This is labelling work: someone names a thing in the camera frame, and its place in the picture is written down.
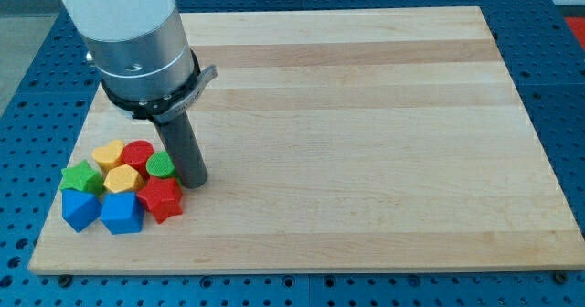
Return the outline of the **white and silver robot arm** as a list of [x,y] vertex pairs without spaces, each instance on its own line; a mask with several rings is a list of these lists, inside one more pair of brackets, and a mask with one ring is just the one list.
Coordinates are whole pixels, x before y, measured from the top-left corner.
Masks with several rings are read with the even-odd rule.
[[217,76],[200,68],[176,0],[61,0],[112,103],[135,119],[170,122]]

